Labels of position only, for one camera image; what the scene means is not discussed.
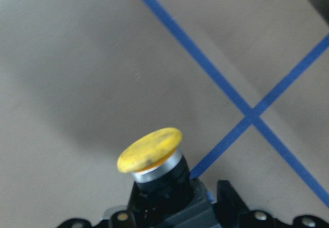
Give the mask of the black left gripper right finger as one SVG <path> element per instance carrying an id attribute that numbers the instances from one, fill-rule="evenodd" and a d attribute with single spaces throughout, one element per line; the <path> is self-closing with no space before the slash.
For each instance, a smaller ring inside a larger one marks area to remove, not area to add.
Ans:
<path id="1" fill-rule="evenodd" d="M 219 222 L 239 222 L 240 215 L 250 211 L 228 180 L 218 180 L 216 199 Z"/>

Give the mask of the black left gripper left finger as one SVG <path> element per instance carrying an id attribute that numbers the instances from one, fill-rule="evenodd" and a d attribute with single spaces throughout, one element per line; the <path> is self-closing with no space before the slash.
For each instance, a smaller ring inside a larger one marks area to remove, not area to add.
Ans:
<path id="1" fill-rule="evenodd" d="M 134 214 L 137 223 L 148 222 L 148 195 L 136 182 L 133 183 L 127 208 Z"/>

